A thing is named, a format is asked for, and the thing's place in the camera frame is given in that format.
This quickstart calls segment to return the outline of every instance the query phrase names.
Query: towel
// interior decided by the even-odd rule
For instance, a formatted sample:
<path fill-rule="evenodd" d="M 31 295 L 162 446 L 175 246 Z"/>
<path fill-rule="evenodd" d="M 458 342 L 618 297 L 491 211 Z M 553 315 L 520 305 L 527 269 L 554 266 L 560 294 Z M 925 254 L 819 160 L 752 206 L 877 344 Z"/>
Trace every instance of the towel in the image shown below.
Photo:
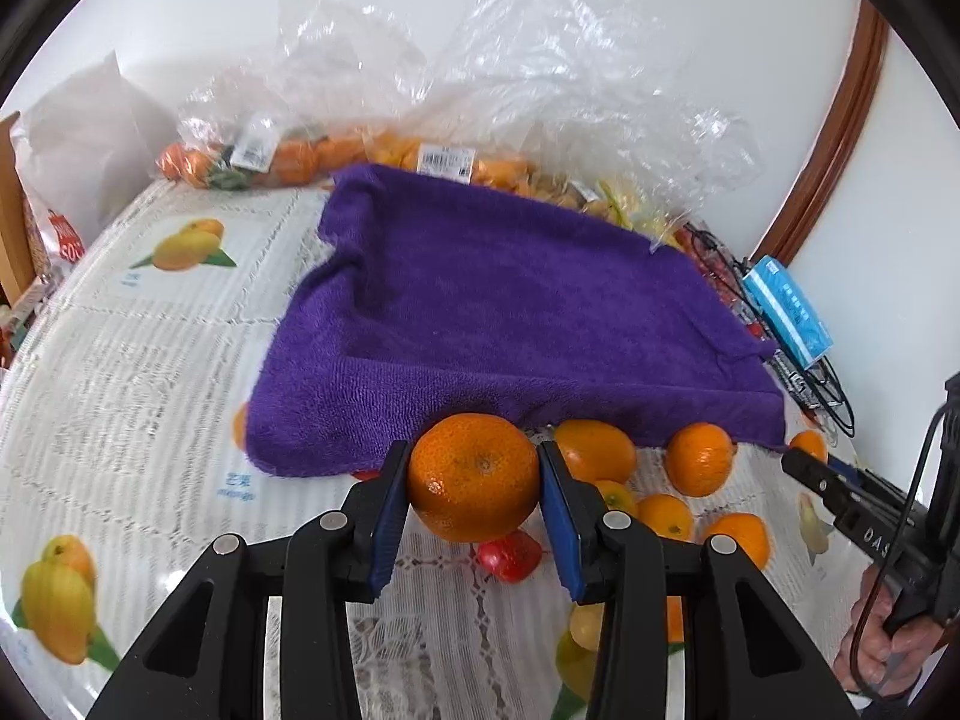
<path fill-rule="evenodd" d="M 453 413 L 522 428 L 593 418 L 641 446 L 692 422 L 784 442 L 757 341 L 686 255 L 500 191 L 359 166 L 318 234 L 248 407 L 248 454 L 280 476 L 377 469 Z"/>

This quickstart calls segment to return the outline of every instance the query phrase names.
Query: strawberry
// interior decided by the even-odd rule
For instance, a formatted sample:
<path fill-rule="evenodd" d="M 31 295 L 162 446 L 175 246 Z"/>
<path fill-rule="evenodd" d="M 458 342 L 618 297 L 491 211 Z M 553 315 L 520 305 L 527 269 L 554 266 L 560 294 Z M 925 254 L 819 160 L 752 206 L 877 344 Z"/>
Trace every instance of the strawberry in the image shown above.
<path fill-rule="evenodd" d="M 530 576 L 543 556 L 544 548 L 524 531 L 513 531 L 509 536 L 477 547 L 477 562 L 509 584 Z"/>

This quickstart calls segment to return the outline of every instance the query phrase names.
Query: clear plastic bag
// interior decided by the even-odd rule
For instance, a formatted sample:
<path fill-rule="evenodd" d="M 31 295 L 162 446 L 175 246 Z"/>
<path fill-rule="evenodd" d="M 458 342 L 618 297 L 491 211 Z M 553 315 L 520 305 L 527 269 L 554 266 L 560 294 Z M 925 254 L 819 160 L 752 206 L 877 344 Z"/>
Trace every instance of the clear plastic bag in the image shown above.
<path fill-rule="evenodd" d="M 364 131 L 409 108 L 424 56 L 392 15 L 339 0 L 280 0 L 274 55 L 216 74 L 179 110 L 157 160 L 223 190 L 296 186 L 366 159 Z"/>
<path fill-rule="evenodd" d="M 434 175 L 672 242 L 711 194 L 760 170 L 745 122 L 668 90 L 679 55 L 631 0 L 478 0 L 429 65 L 372 8 L 280 0 L 277 58 L 191 95 L 184 144 L 161 166 L 195 186 L 243 189 L 362 161 L 423 172 L 424 146 L 454 146 L 470 166 Z"/>
<path fill-rule="evenodd" d="M 400 129 L 521 153 L 531 185 L 572 180 L 581 210 L 672 242 L 711 194 L 758 175 L 757 145 L 742 119 L 667 90 L 679 60 L 662 23 L 592 1 L 478 0 Z"/>

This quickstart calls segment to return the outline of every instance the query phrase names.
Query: plastic bag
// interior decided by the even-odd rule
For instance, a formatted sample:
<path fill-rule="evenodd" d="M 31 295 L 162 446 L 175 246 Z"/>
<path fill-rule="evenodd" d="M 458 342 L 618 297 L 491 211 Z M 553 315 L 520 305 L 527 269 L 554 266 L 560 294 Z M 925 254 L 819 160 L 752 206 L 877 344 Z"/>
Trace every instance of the plastic bag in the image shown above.
<path fill-rule="evenodd" d="M 427 66 L 391 17 L 281 0 L 280 58 L 192 95 L 164 174 L 242 189 L 367 160 L 673 242 L 711 194 L 757 175 L 757 147 L 741 119 L 669 92 L 680 60 L 660 22 L 593 1 L 478 0 Z"/>
<path fill-rule="evenodd" d="M 150 183 L 152 156 L 116 55 L 44 95 L 11 129 L 16 172 L 40 233 L 40 274 L 59 280 Z"/>
<path fill-rule="evenodd" d="M 179 110 L 157 165 L 198 188 L 296 186 L 366 159 L 421 91 L 424 56 L 391 15 L 339 0 L 280 0 L 274 56 L 229 68 Z"/>
<path fill-rule="evenodd" d="M 666 91 L 661 60 L 677 56 L 630 0 L 478 0 L 398 127 L 521 153 L 532 183 L 572 181 L 581 209 L 672 242 L 711 194 L 760 171 L 742 119 Z"/>

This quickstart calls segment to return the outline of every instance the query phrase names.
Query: barcode label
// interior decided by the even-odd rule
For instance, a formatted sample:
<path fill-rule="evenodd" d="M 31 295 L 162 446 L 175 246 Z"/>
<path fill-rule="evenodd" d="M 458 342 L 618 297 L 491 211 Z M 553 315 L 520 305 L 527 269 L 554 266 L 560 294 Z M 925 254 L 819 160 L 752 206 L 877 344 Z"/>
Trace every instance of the barcode label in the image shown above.
<path fill-rule="evenodd" d="M 274 154 L 280 145 L 282 131 L 269 116 L 257 114 L 251 116 L 244 131 L 234 143 L 230 155 L 232 167 L 244 167 L 254 172 L 270 172 Z"/>
<path fill-rule="evenodd" d="M 416 172 L 469 184 L 470 177 L 473 175 L 473 159 L 476 155 L 475 148 L 422 143 L 419 157 L 416 159 Z"/>

